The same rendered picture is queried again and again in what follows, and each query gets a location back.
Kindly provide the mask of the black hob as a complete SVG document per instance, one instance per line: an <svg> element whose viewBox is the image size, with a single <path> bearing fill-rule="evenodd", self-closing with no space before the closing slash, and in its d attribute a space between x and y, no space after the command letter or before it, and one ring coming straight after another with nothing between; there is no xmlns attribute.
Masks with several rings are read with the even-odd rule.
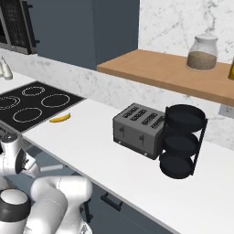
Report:
<svg viewBox="0 0 234 234"><path fill-rule="evenodd" d="M24 133L81 101L83 97L34 81L0 95L0 123Z"/></svg>

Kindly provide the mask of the black microwave oven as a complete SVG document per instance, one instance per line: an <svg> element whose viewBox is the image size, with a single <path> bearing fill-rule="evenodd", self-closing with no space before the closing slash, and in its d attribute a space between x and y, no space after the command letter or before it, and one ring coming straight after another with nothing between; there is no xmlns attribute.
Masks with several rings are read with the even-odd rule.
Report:
<svg viewBox="0 0 234 234"><path fill-rule="evenodd" d="M25 55L37 53L27 0L0 0L0 48Z"/></svg>

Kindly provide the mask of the wooden wall shelf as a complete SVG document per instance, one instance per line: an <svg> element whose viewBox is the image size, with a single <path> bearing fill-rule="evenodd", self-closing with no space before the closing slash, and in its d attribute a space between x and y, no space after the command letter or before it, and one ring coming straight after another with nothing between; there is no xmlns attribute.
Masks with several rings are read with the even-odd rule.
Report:
<svg viewBox="0 0 234 234"><path fill-rule="evenodd" d="M186 66L186 57L136 49L99 64L97 71L234 107L229 68L217 63L211 71L196 71Z"/></svg>

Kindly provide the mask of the grey wall socket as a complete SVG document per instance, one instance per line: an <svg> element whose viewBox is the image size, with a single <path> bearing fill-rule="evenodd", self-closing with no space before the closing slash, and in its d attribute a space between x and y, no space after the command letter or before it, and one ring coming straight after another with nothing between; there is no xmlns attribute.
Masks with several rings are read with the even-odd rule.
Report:
<svg viewBox="0 0 234 234"><path fill-rule="evenodd" d="M234 119L234 107L227 106L225 104L221 104L218 114L222 115L224 117Z"/></svg>

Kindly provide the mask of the glass jar with brown grains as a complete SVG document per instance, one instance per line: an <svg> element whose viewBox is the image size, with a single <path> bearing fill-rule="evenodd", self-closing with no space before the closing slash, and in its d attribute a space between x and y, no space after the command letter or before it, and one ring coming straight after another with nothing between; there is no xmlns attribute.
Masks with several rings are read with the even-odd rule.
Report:
<svg viewBox="0 0 234 234"><path fill-rule="evenodd" d="M213 35L197 35L189 49L186 65L191 69L208 71L216 67L218 38Z"/></svg>

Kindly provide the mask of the grey four-slot toaster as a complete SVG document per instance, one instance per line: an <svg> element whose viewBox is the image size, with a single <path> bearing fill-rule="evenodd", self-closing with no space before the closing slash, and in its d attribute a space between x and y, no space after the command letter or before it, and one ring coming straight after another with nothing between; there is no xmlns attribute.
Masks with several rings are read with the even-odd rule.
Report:
<svg viewBox="0 0 234 234"><path fill-rule="evenodd" d="M112 119L113 141L152 160L162 153L165 114L133 103Z"/></svg>

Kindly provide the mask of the pale wooden rolling pin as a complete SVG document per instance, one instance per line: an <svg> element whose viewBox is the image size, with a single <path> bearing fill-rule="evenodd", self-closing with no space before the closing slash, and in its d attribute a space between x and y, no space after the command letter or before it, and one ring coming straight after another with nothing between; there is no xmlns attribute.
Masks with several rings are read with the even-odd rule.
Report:
<svg viewBox="0 0 234 234"><path fill-rule="evenodd" d="M40 172L55 171L55 170L61 170L65 167L67 167L67 166L66 165L49 165L49 166L40 167L39 171Z"/></svg>

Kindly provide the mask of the yellow banana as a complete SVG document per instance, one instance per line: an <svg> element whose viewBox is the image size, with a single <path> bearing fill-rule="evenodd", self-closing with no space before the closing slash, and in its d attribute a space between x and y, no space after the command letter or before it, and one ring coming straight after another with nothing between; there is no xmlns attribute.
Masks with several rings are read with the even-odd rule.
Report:
<svg viewBox="0 0 234 234"><path fill-rule="evenodd" d="M68 113L68 114L66 114L64 116L60 116L58 118L50 119L49 122L53 122L53 123L55 123L55 122L64 122L64 121L68 120L70 118L70 116L71 116L70 113Z"/></svg>

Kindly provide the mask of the dark blue drawer front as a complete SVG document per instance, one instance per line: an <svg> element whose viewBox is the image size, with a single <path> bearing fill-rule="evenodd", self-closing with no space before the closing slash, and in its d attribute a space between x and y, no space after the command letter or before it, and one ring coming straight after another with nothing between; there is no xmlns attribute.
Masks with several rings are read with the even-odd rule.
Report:
<svg viewBox="0 0 234 234"><path fill-rule="evenodd" d="M90 227L93 234L172 234L134 208L122 202L122 209L115 210L101 200L106 191L93 185Z"/></svg>

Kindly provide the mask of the dark blue wall cupboard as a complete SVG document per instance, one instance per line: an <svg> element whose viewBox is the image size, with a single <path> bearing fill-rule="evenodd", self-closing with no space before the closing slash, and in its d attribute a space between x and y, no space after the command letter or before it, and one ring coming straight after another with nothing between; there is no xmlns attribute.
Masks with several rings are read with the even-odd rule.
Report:
<svg viewBox="0 0 234 234"><path fill-rule="evenodd" d="M140 0L27 0L37 54L86 69L138 48Z"/></svg>

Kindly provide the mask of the yellow bottle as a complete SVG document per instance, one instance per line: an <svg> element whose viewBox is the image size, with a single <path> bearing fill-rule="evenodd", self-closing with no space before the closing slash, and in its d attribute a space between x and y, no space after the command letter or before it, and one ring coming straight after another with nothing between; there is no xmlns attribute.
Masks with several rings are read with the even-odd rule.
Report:
<svg viewBox="0 0 234 234"><path fill-rule="evenodd" d="M234 58L232 60L231 67L229 70L229 79L234 80Z"/></svg>

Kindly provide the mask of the dark blue open drawer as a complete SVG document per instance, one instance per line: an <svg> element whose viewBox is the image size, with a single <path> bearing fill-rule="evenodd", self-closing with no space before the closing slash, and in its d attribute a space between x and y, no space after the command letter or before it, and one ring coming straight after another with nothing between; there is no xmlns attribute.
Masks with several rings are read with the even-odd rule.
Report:
<svg viewBox="0 0 234 234"><path fill-rule="evenodd" d="M64 159L61 159L57 152L37 145L31 145L27 148L27 152L33 156L39 167L63 165L62 169L40 172L39 177L42 176L79 176L73 166L68 164Z"/></svg>

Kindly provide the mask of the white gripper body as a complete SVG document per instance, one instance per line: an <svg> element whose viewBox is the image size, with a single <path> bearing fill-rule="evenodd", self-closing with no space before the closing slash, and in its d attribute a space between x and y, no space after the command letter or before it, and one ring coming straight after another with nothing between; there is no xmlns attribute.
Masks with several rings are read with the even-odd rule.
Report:
<svg viewBox="0 0 234 234"><path fill-rule="evenodd" d="M40 173L36 159L32 157L30 154L26 154L26 164L23 169L23 173L26 176L29 176L32 178L36 178L38 174Z"/></svg>

